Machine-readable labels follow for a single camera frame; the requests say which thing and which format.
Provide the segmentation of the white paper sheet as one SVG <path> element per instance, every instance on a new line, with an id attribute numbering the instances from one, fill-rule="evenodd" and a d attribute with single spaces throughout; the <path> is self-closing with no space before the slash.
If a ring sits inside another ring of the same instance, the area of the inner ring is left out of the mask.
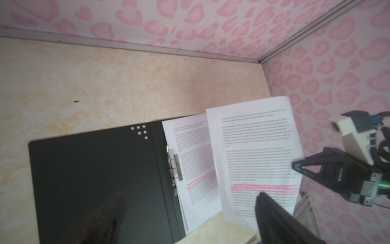
<path id="1" fill-rule="evenodd" d="M 304 157 L 286 96 L 206 111 L 224 219 L 257 229 L 255 205 L 267 193 L 293 213 L 302 177 L 291 165 Z"/>

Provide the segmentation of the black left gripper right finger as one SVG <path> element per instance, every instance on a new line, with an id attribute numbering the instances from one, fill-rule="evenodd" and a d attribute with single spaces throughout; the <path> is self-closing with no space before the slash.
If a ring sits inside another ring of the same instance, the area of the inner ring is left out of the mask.
<path id="1" fill-rule="evenodd" d="M 267 193 L 256 200 L 256 220 L 263 244 L 324 244 Z"/>

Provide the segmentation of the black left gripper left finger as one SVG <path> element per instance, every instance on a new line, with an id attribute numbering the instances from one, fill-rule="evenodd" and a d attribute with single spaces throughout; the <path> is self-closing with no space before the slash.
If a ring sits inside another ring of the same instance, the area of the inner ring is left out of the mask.
<path id="1" fill-rule="evenodd" d="M 117 192 L 62 238 L 59 244 L 116 244 L 127 209 L 123 192 Z"/>

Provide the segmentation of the metal folder clip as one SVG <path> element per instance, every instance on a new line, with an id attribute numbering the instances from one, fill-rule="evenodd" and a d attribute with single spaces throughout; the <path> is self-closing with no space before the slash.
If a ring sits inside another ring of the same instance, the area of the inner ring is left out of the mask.
<path id="1" fill-rule="evenodd" d="M 179 155 L 174 154 L 173 157 L 171 157 L 171 147 L 169 144 L 167 144 L 167 146 L 166 146 L 166 151 L 167 151 L 167 163 L 169 165 L 169 173 L 171 176 L 173 193 L 174 193 L 174 196 L 178 196 L 176 179 L 178 179 L 179 181 L 183 181 L 183 174 L 181 171 Z"/>

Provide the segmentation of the printed paper sheet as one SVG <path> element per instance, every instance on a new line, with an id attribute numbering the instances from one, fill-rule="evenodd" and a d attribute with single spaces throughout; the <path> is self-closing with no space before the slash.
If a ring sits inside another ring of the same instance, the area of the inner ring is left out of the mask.
<path id="1" fill-rule="evenodd" d="M 171 157 L 179 155 L 183 181 L 176 179 L 186 234 L 222 211 L 206 114 L 162 122 Z"/>

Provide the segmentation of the aluminium corner post right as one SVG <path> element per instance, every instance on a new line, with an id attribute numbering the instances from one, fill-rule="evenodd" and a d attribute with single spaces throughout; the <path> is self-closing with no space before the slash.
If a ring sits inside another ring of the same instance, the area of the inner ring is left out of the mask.
<path id="1" fill-rule="evenodd" d="M 270 50 L 264 56 L 262 56 L 258 61 L 259 64 L 266 64 L 273 58 L 277 57 L 281 53 L 285 52 L 289 48 L 292 48 L 294 45 L 303 41 L 305 38 L 320 30 L 327 24 L 331 23 L 333 20 L 339 18 L 345 13 L 349 12 L 359 4 L 363 3 L 365 0 L 345 0 L 340 2 L 338 5 L 330 9 L 327 13 L 313 21 L 311 24 L 301 29 L 299 32 L 288 38 L 286 41 L 282 42 L 280 45 Z"/>

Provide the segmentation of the grey black file folder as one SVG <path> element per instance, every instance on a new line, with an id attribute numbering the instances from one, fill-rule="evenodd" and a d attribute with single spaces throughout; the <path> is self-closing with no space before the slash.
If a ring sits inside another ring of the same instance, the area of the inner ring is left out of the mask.
<path id="1" fill-rule="evenodd" d="M 31 141 L 40 243 L 59 244 L 117 192 L 127 203 L 117 244 L 185 238 L 166 146 L 162 121 Z"/>

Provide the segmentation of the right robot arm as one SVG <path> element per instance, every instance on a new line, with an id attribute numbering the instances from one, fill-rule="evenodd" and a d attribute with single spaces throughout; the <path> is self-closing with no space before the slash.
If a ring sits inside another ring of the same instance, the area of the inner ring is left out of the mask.
<path id="1" fill-rule="evenodd" d="M 325 147 L 291 167 L 351 203 L 373 206 L 377 196 L 390 196 L 389 171 L 337 148 Z"/>

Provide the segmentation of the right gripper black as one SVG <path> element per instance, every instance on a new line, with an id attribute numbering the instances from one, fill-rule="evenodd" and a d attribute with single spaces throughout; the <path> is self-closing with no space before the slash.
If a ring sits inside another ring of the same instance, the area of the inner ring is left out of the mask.
<path id="1" fill-rule="evenodd" d="M 325 177 L 327 188 L 347 202 L 373 206 L 386 194 L 386 174 L 376 166 L 337 148 L 325 147 L 318 154 L 292 163 L 306 176 Z"/>

